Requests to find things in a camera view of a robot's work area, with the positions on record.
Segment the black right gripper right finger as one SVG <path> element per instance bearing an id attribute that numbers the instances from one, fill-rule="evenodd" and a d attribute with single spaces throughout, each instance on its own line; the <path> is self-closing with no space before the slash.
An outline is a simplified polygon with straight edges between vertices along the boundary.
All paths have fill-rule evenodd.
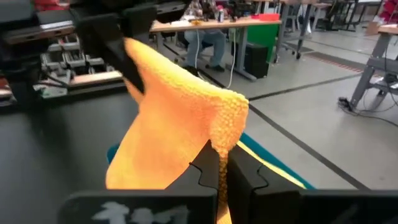
<path id="1" fill-rule="evenodd" d="M 242 224 L 397 224 L 394 190 L 307 190 L 244 149 L 228 155 L 228 206 Z"/>

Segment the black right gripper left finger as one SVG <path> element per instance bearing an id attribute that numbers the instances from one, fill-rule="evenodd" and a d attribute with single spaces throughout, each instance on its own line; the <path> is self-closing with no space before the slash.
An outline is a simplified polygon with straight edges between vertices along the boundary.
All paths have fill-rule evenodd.
<path id="1" fill-rule="evenodd" d="M 216 223 L 218 153 L 207 142 L 188 168 L 164 190 L 103 190 L 72 195 L 59 224 Z"/>

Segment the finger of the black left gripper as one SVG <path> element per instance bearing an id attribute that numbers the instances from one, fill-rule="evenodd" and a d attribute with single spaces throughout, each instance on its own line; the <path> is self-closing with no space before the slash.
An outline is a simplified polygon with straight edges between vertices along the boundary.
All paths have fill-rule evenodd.
<path id="1" fill-rule="evenodd" d="M 121 72 L 140 93 L 145 93 L 145 85 L 133 59 L 131 59 L 125 49 L 122 39 L 104 42 L 103 55 L 101 56 L 117 71 Z"/>

